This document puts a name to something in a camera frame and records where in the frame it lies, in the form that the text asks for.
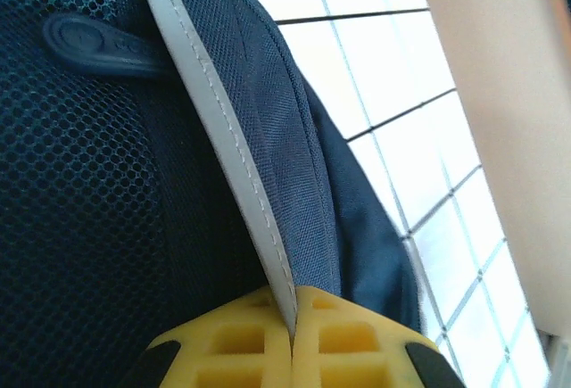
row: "navy blue backpack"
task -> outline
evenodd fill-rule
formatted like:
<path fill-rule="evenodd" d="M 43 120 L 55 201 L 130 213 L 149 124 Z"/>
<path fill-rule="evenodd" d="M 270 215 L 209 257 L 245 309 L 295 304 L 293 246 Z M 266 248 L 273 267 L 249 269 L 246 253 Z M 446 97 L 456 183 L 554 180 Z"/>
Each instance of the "navy blue backpack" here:
<path fill-rule="evenodd" d="M 275 22 L 257 0 L 183 2 L 295 283 L 419 330 L 400 238 Z M 43 28 L 69 12 L 162 64 L 61 62 Z M 267 283 L 145 0 L 0 0 L 0 92 L 1 386 L 114 386 L 155 336 Z"/>

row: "stitching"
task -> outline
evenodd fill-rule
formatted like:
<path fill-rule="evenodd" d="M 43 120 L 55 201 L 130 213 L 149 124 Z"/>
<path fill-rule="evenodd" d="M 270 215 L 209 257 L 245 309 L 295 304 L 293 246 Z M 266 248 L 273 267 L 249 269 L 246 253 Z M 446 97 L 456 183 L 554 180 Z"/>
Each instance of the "stitching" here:
<path fill-rule="evenodd" d="M 269 233 L 271 235 L 271 241 L 274 245 L 274 250 L 276 251 L 277 258 L 279 259 L 279 264 L 282 267 L 282 270 L 284 271 L 285 279 L 287 280 L 287 285 L 289 287 L 289 292 L 290 292 L 291 297 L 293 299 L 295 297 L 294 296 L 295 295 L 294 283 L 292 281 L 290 281 L 291 274 L 289 274 L 289 271 L 287 270 L 287 267 L 284 263 L 284 255 L 279 250 L 279 248 L 277 247 L 277 238 L 270 229 L 271 223 L 269 221 L 269 215 L 266 212 L 263 200 L 260 198 L 260 193 L 259 193 L 258 187 L 256 186 L 256 184 L 254 183 L 254 181 L 252 179 L 252 172 L 251 172 L 249 164 L 246 162 L 246 158 L 244 155 L 244 149 L 240 146 L 238 134 L 232 128 L 232 124 L 230 123 L 230 119 L 229 119 L 228 114 L 227 114 L 226 109 L 225 109 L 225 104 L 220 100 L 219 95 L 216 92 L 216 89 L 214 88 L 214 84 L 212 83 L 210 77 L 208 76 L 208 73 L 206 72 L 206 68 L 204 67 L 203 60 L 201 60 L 201 58 L 198 54 L 198 51 L 196 50 L 196 46 L 194 45 L 193 39 L 190 37 L 188 30 L 186 29 L 185 24 L 182 21 L 182 16 L 180 14 L 180 11 L 178 10 L 178 6 L 177 6 L 175 0 L 170 0 L 170 3 L 172 4 L 172 7 L 173 7 L 175 13 L 177 14 L 178 23 L 180 24 L 180 27 L 183 29 L 183 31 L 186 35 L 186 38 L 188 39 L 188 42 L 193 49 L 194 56 L 196 57 L 196 60 L 200 63 L 201 67 L 203 68 L 204 76 L 208 80 L 208 84 L 211 88 L 211 91 L 214 94 L 216 101 L 218 102 L 218 105 L 220 107 L 220 110 L 222 111 L 222 114 L 224 115 L 224 119 L 226 120 L 226 123 L 228 124 L 228 131 L 232 134 L 232 137 L 234 138 L 234 143 L 236 145 L 236 149 L 237 149 L 238 153 L 240 154 L 240 157 L 242 159 L 242 163 L 244 165 L 246 173 L 248 174 L 248 178 L 250 179 L 250 184 L 252 185 L 253 191 L 256 194 L 256 197 L 258 198 L 258 203 L 260 204 L 261 212 L 262 212 L 264 218 L 266 219 L 266 227 L 268 228 Z"/>

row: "rubber zipper pull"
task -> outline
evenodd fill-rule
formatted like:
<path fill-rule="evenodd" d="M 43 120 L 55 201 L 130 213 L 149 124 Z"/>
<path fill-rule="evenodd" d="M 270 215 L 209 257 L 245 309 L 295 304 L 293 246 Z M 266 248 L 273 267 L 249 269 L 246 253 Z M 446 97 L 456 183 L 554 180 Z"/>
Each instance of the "rubber zipper pull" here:
<path fill-rule="evenodd" d="M 51 15 L 42 28 L 53 55 L 85 74 L 172 78 L 176 70 L 166 50 L 140 37 L 76 13 Z"/>

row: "black plastic piece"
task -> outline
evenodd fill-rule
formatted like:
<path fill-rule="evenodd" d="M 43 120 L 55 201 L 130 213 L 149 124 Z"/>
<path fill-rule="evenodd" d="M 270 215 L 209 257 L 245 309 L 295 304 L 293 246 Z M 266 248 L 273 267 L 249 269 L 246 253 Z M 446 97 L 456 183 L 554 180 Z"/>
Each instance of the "black plastic piece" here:
<path fill-rule="evenodd" d="M 465 388 L 448 361 L 422 343 L 407 343 L 407 353 L 425 388 Z"/>
<path fill-rule="evenodd" d="M 159 388 L 179 350 L 177 341 L 167 341 L 146 350 L 123 378 L 119 388 Z"/>
<path fill-rule="evenodd" d="M 162 53 L 142 38 L 76 13 L 51 15 L 42 32 L 50 51 L 81 73 L 167 78 L 175 72 L 166 51 Z"/>

